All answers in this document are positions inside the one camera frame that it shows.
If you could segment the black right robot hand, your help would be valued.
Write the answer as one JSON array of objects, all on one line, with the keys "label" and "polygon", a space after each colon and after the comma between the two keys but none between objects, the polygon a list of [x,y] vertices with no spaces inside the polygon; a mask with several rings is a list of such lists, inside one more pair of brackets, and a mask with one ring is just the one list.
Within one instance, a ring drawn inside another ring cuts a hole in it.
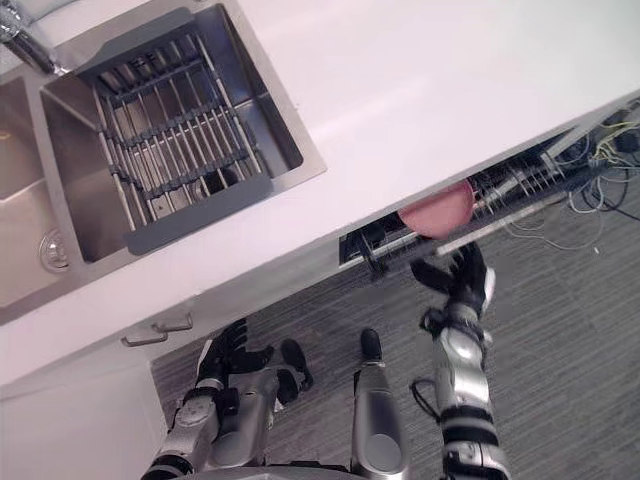
[{"label": "black right robot hand", "polygon": [[410,262],[414,278],[425,287],[442,293],[450,302],[471,308],[478,317],[493,295],[495,272],[485,263],[480,247],[471,242],[458,249],[448,271],[423,259]]}]

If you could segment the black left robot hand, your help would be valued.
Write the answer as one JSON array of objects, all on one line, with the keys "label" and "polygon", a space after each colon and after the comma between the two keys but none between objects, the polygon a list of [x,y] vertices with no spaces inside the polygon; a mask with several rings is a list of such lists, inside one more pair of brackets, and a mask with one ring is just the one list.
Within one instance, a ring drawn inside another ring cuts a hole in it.
[{"label": "black left robot hand", "polygon": [[227,388],[230,375],[257,372],[270,362],[274,347],[247,351],[247,333],[247,321],[240,319],[205,342],[197,366],[196,388]]}]

